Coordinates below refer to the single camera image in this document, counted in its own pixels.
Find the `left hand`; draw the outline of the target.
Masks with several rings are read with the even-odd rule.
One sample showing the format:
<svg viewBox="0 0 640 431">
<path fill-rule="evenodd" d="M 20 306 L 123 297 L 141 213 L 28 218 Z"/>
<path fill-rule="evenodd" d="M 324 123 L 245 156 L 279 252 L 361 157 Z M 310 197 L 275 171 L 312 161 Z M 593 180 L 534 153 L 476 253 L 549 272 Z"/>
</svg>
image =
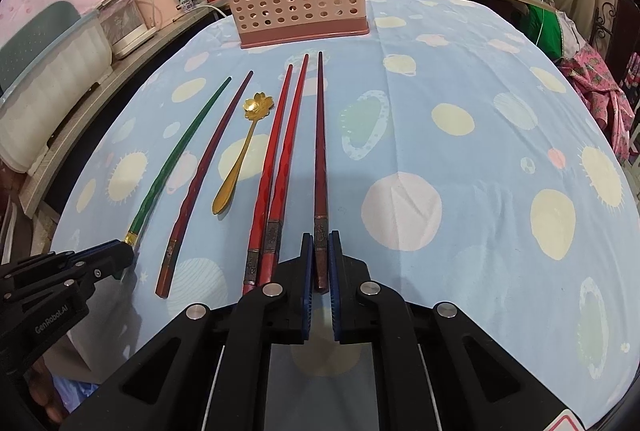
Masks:
<svg viewBox="0 0 640 431">
<path fill-rule="evenodd" d="M 39 406 L 44 408 L 51 421 L 61 423 L 66 418 L 66 408 L 56 391 L 52 375 L 43 357 L 39 357 L 30 367 L 28 386 L 30 395 Z"/>
</svg>

